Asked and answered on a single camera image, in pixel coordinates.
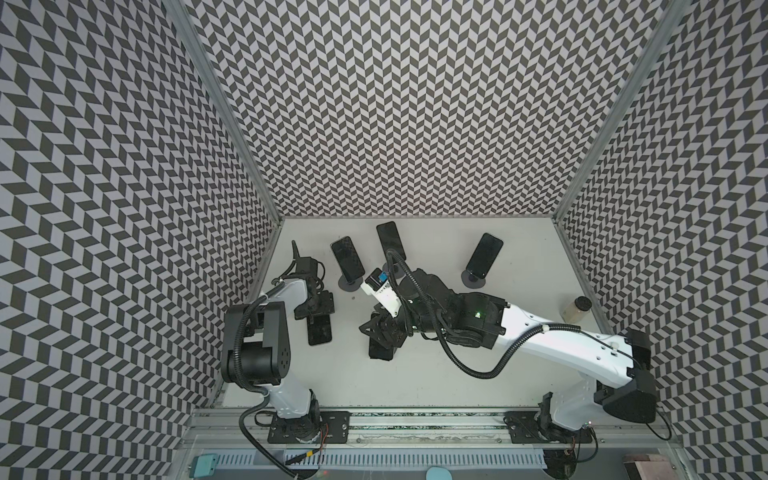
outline black bracket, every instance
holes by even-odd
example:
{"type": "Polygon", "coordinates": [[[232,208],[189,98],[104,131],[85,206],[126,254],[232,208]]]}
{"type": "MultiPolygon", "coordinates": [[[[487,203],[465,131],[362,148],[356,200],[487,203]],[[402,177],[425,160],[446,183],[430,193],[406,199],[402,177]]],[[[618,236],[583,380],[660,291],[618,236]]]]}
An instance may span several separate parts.
{"type": "Polygon", "coordinates": [[[551,428],[542,432],[536,417],[538,413],[539,410],[524,410],[504,414],[504,424],[507,425],[512,443],[559,442],[570,444],[574,440],[581,444],[592,443],[592,434],[587,429],[571,432],[570,430],[551,428]]]}
{"type": "MultiPolygon", "coordinates": [[[[299,440],[296,435],[297,426],[291,422],[291,419],[281,419],[277,414],[272,414],[272,423],[270,424],[270,434],[266,437],[268,443],[286,443],[286,444],[307,444],[320,443],[320,437],[309,442],[299,440]]],[[[341,410],[326,410],[320,412],[320,433],[325,434],[326,443],[346,443],[349,435],[349,412],[341,410]]]]}

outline robotic arm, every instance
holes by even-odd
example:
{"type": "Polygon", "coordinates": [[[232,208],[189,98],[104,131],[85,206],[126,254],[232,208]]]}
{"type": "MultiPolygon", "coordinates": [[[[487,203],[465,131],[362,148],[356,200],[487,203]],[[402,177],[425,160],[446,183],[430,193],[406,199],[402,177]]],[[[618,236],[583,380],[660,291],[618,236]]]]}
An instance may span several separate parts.
{"type": "Polygon", "coordinates": [[[650,373],[650,340],[645,333],[604,335],[541,318],[505,300],[482,293],[455,293],[435,275],[411,272],[397,285],[379,269],[363,290],[379,304],[360,326],[371,358],[391,360],[414,332],[436,333],[445,353],[461,370],[481,379],[496,377],[517,350],[578,370],[583,380],[564,392],[550,392],[539,404],[538,430],[546,438],[570,438],[601,417],[650,423],[656,418],[657,389],[650,373]],[[506,349],[490,372],[476,372],[449,344],[506,349]]]}

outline metal corner post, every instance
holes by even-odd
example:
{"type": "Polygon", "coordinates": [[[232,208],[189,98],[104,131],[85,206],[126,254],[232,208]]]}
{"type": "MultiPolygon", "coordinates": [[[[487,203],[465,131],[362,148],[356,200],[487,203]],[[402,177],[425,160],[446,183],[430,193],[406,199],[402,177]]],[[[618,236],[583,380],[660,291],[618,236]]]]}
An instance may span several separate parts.
{"type": "Polygon", "coordinates": [[[632,102],[637,97],[637,94],[640,93],[648,76],[654,71],[662,50],[664,50],[664,47],[667,46],[670,38],[672,38],[675,28],[683,20],[688,7],[690,7],[690,0],[670,0],[667,10],[664,11],[658,25],[656,25],[653,33],[650,34],[650,39],[645,49],[641,53],[640,58],[638,58],[632,72],[630,72],[627,83],[619,91],[614,106],[608,112],[603,126],[584,156],[584,160],[581,162],[574,179],[568,185],[563,199],[554,209],[555,223],[562,224],[565,215],[568,214],[571,206],[581,193],[581,189],[592,175],[592,171],[603,156],[622,119],[624,119],[624,116],[632,106],[632,102]]]}
{"type": "Polygon", "coordinates": [[[162,1],[168,17],[170,17],[174,27],[176,27],[179,41],[187,49],[190,60],[197,69],[197,74],[200,75],[203,85],[208,90],[210,100],[221,117],[221,121],[230,135],[235,150],[237,150],[240,160],[243,162],[243,167],[245,167],[246,172],[250,175],[259,197],[264,202],[267,214],[274,222],[279,222],[280,212],[277,211],[272,194],[270,194],[270,190],[259,172],[256,158],[253,157],[253,153],[248,148],[248,143],[243,136],[242,129],[240,129],[240,124],[232,112],[232,107],[221,89],[218,78],[214,74],[214,69],[211,67],[208,55],[206,55],[203,45],[200,43],[200,37],[187,13],[184,0],[162,1]]]}

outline chevron pattern wallpaper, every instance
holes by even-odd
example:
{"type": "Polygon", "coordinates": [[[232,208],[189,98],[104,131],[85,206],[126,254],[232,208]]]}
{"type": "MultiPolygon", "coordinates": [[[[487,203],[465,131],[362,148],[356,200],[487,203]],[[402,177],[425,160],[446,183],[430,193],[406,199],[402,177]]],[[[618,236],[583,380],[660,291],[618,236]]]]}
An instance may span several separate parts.
{"type": "Polygon", "coordinates": [[[159,478],[211,392],[272,225],[185,55],[158,0],[0,2],[0,478],[159,478]]]}
{"type": "Polygon", "coordinates": [[[668,0],[186,0],[284,215],[550,214],[668,0]]]}
{"type": "Polygon", "coordinates": [[[768,5],[694,2],[565,222],[703,478],[768,478],[768,5]]]}

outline patterned wall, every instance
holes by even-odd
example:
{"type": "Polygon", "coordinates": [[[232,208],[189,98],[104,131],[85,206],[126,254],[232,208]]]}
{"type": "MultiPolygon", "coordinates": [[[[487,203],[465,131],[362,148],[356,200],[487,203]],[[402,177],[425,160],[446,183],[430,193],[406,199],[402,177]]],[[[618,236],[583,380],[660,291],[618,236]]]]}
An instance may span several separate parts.
{"type": "Polygon", "coordinates": [[[157,0],[0,2],[0,67],[0,478],[161,474],[272,227],[157,0]]]}
{"type": "Polygon", "coordinates": [[[187,0],[285,215],[549,214],[667,0],[187,0]]]}
{"type": "Polygon", "coordinates": [[[566,219],[704,478],[768,478],[768,8],[694,2],[566,219]]]}

